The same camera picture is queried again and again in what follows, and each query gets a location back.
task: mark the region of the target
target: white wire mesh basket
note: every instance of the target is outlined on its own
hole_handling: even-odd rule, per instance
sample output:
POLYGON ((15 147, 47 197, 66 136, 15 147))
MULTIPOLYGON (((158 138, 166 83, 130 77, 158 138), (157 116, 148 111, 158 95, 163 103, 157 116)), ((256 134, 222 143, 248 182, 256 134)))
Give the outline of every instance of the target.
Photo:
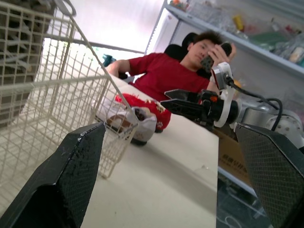
POLYGON ((97 121, 98 107, 107 105, 99 118, 116 121, 107 125, 102 177, 111 175, 137 127, 125 120, 134 115, 130 106, 114 101, 121 93, 73 18, 39 7, 0 1, 0 214, 69 132, 97 121))

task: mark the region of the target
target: shelf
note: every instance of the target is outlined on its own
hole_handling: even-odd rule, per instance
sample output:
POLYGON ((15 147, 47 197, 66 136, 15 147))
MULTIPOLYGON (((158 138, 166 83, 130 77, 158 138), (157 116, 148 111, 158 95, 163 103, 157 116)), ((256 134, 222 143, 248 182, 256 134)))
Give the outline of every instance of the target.
POLYGON ((245 0, 276 15, 304 23, 304 3, 302 0, 245 0))
POLYGON ((242 189, 244 189, 247 192, 249 192, 251 195, 257 197, 256 192, 253 190, 252 187, 250 187, 249 185, 247 185, 246 183, 244 183, 240 179, 236 178, 235 176, 233 176, 232 174, 230 174, 229 172, 227 172, 226 170, 224 170, 223 168, 221 168, 219 166, 218 166, 218 172, 220 174, 222 174, 224 177, 226 177, 229 180, 231 180, 236 185, 240 186, 242 189))
POLYGON ((223 31, 199 18, 196 18, 182 10, 179 10, 173 6, 166 5, 165 8, 172 13, 174 16, 176 16, 181 21, 190 24, 194 27, 197 27, 201 30, 210 29, 215 32, 220 33, 222 36, 224 36, 226 39, 228 39, 230 42, 233 42, 239 49, 244 50, 247 53, 250 53, 252 55, 255 55, 257 58, 264 60, 268 63, 271 63, 278 68, 287 71, 291 75, 301 77, 304 79, 304 68, 300 67, 286 59, 281 58, 280 56, 277 56, 269 51, 266 51, 252 43, 249 43, 246 40, 243 40, 239 37, 236 37, 235 35, 228 33, 226 31, 223 31))

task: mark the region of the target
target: white table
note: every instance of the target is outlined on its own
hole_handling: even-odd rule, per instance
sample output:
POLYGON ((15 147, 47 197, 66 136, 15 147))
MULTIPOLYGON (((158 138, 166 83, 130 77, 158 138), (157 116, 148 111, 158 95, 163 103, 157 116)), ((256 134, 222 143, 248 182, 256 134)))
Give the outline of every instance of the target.
MULTIPOLYGON (((121 92, 148 98, 114 78, 121 92)), ((184 117, 98 178, 83 228, 215 228, 219 139, 184 117)))

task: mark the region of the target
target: textured black surface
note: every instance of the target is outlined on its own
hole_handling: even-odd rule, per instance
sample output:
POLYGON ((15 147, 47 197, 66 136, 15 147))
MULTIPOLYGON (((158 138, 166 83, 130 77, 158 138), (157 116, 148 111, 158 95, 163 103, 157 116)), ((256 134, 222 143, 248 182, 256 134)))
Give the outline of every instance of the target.
POLYGON ((95 185, 100 152, 103 144, 101 137, 89 132, 79 138, 67 166, 57 183, 64 200, 64 207, 77 227, 80 227, 95 185))
POLYGON ((253 188, 274 228, 303 213, 304 155, 283 135, 239 124, 236 134, 253 188))
POLYGON ((104 123, 69 133, 0 218, 1 228, 79 228, 95 184, 104 123))

